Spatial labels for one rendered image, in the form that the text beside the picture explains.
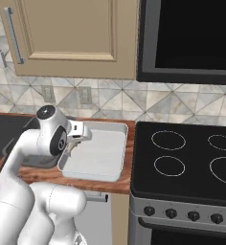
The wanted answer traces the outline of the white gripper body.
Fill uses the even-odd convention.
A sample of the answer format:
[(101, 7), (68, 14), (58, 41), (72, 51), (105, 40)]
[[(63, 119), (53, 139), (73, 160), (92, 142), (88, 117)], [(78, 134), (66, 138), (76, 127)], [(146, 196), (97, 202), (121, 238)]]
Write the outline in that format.
[(79, 143), (92, 140), (92, 132), (84, 123), (72, 123), (71, 130), (67, 134), (69, 143)]

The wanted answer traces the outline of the white tupperware container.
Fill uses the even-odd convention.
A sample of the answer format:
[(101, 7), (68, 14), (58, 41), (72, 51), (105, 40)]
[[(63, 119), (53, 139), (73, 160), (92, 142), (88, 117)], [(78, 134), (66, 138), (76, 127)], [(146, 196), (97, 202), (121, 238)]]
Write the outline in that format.
[(92, 121), (85, 125), (92, 132), (92, 140), (75, 146), (70, 155), (63, 154), (57, 168), (66, 178), (116, 182), (124, 167), (128, 126)]

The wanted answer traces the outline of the dark grey tupperware container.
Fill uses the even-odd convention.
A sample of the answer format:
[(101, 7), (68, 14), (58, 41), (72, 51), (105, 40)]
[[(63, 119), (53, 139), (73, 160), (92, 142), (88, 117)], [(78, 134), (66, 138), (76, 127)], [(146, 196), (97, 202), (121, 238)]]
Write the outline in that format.
[[(20, 128), (20, 130), (12, 137), (12, 139), (3, 148), (2, 153), (5, 158), (8, 158), (13, 147), (21, 134), (28, 129), (39, 129), (39, 122), (36, 117), (28, 118), (27, 122)], [(57, 165), (57, 161), (60, 155), (55, 157), (32, 155), (28, 156), (23, 160), (23, 167), (36, 167), (36, 168), (52, 168)]]

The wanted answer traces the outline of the black sink basin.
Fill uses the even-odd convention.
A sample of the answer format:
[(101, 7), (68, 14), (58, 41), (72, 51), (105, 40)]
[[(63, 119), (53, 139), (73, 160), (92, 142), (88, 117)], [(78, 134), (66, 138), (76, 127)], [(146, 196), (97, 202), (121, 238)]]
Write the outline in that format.
[(22, 127), (30, 119), (31, 117), (0, 115), (0, 160), (3, 148), (22, 131)]

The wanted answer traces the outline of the pale grey drawer front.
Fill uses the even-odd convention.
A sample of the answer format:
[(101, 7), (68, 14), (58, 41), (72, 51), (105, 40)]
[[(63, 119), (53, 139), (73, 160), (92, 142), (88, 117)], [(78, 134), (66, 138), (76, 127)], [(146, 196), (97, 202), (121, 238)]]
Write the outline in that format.
[(111, 198), (106, 192), (86, 190), (85, 194), (107, 194), (107, 202), (88, 201), (84, 211), (75, 217), (76, 226), (87, 245), (112, 245)]

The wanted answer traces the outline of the tan cupboard door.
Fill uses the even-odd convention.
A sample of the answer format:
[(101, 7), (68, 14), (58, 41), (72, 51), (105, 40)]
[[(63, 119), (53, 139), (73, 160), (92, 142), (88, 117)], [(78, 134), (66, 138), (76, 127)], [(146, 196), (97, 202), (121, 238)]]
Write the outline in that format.
[[(18, 64), (4, 8), (11, 16)], [(136, 78), (139, 0), (0, 0), (19, 76)]]

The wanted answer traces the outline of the black hob stove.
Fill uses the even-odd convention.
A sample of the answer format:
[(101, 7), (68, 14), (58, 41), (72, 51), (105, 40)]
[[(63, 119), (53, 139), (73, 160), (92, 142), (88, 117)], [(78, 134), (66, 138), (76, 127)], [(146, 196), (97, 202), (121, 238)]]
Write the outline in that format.
[(127, 245), (226, 245), (226, 126), (136, 123)]

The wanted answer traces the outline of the black microwave oven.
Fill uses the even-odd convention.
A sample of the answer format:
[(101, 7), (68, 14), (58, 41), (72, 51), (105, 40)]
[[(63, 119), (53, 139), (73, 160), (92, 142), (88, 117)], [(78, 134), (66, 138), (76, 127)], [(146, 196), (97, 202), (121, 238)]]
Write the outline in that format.
[(141, 0), (137, 79), (226, 85), (226, 0)]

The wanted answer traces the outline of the grey wall socket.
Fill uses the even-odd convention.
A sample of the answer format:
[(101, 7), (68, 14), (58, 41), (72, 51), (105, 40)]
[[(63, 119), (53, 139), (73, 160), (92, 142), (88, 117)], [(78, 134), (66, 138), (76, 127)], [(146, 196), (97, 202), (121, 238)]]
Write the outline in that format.
[(92, 103), (92, 94), (90, 87), (79, 87), (79, 101), (81, 104), (91, 104)]
[(54, 89), (51, 85), (42, 85), (42, 96), (45, 102), (55, 102)]

